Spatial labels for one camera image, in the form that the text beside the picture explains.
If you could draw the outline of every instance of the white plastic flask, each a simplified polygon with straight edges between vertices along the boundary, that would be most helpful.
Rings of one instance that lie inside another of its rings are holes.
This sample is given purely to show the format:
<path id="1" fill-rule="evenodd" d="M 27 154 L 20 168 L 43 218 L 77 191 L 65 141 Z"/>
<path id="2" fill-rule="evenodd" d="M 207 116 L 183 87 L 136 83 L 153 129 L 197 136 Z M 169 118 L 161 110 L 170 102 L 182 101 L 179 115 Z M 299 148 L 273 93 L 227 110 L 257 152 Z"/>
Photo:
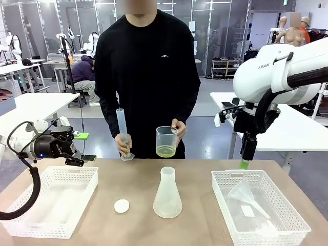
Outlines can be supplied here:
<path id="1" fill-rule="evenodd" d="M 175 183 L 175 169 L 172 167 L 160 170 L 160 183 L 153 209 L 159 217 L 165 219 L 174 218 L 182 211 L 182 202 Z"/>

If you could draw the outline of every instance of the orange garment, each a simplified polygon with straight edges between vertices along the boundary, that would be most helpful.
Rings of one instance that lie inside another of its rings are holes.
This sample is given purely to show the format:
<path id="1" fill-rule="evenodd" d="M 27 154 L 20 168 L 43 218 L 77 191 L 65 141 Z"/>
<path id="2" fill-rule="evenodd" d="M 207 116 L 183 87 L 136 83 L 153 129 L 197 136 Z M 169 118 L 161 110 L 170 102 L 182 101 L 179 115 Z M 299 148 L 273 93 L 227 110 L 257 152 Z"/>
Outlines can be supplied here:
<path id="1" fill-rule="evenodd" d="M 310 41 L 310 36 L 309 36 L 308 31 L 305 29 L 304 26 L 301 26 L 301 27 L 299 28 L 299 30 L 301 30 L 301 31 L 303 32 L 303 35 L 304 35 L 304 38 L 305 38 L 305 42 L 306 42 L 307 44 L 309 44 L 311 41 Z"/>

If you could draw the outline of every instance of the man's right hand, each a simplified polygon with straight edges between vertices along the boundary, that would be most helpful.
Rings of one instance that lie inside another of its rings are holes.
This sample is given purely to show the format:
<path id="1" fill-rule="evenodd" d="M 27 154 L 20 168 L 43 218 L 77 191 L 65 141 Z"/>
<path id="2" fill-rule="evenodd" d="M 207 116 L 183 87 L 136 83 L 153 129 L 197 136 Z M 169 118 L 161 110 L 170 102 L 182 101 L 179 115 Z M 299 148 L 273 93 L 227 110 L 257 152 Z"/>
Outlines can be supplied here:
<path id="1" fill-rule="evenodd" d="M 131 136 L 129 134 L 128 134 L 128 139 L 129 139 L 130 148 L 132 148 L 132 140 L 131 140 Z M 123 157 L 126 157 L 129 150 L 128 150 L 127 144 L 122 141 L 121 134 L 116 135 L 115 143 L 116 143 L 117 149 L 121 153 L 121 155 Z"/>

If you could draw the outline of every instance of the shoe rack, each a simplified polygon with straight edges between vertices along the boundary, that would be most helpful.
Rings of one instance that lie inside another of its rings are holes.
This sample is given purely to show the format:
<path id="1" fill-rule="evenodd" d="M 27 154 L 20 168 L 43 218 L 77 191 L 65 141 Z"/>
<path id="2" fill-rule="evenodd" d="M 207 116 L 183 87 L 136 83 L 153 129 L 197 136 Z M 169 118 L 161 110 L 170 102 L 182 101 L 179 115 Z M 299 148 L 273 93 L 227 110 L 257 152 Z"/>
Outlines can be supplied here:
<path id="1" fill-rule="evenodd" d="M 212 79 L 215 77 L 226 77 L 226 76 L 234 76 L 234 74 L 228 74 L 229 71 L 236 71 L 238 67 L 229 67 L 229 65 L 240 65 L 242 64 L 242 60 L 212 60 L 212 65 L 211 65 L 211 76 Z"/>

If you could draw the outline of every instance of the brown table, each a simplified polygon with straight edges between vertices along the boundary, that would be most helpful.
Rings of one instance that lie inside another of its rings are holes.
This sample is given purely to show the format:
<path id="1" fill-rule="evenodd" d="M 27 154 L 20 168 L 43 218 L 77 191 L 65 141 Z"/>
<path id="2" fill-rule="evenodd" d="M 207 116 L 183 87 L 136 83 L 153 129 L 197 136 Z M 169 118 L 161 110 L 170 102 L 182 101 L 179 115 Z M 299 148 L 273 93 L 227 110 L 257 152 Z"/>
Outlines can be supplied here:
<path id="1" fill-rule="evenodd" d="M 212 189 L 213 170 L 237 169 L 238 160 L 133 160 L 98 159 L 86 166 L 99 167 L 98 187 L 70 239 L 10 237 L 0 225 L 0 245 L 5 246 L 85 246 L 85 245 L 233 245 Z M 47 166 L 63 165 L 63 159 L 38 162 L 42 172 Z M 183 204 L 174 219 L 162 219 L 153 211 L 160 181 L 160 169 L 176 170 L 176 183 Z M 262 169 L 283 192 L 312 228 L 302 245 L 327 245 L 328 222 L 274 161 L 253 161 L 249 169 Z M 23 172 L 0 194 L 4 211 L 31 184 Z M 130 209 L 117 214 L 113 205 L 127 199 Z"/>

